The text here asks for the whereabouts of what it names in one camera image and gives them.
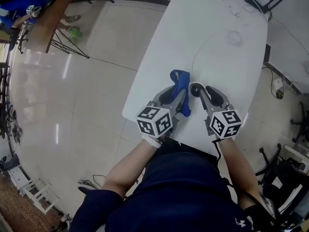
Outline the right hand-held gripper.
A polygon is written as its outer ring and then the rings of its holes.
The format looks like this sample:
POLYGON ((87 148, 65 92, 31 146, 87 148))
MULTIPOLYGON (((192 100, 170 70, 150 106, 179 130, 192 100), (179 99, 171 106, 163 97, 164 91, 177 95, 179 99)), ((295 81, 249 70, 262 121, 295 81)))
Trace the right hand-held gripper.
POLYGON ((236 136, 242 119, 238 110, 229 104, 227 96, 214 87, 206 86, 206 90, 199 90, 199 97, 208 114, 205 120, 208 136, 215 135, 219 139, 236 136))

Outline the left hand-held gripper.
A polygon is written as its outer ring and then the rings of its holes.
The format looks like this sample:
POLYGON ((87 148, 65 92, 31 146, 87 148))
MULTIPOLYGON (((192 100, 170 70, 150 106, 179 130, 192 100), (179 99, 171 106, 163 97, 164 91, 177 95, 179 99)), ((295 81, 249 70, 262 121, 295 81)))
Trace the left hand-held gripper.
POLYGON ((181 111, 186 90, 183 88, 172 96, 175 86, 169 86, 155 95, 153 101, 143 106, 136 115, 136 123, 141 134, 160 138, 172 137, 177 129, 179 120, 176 118, 181 111))

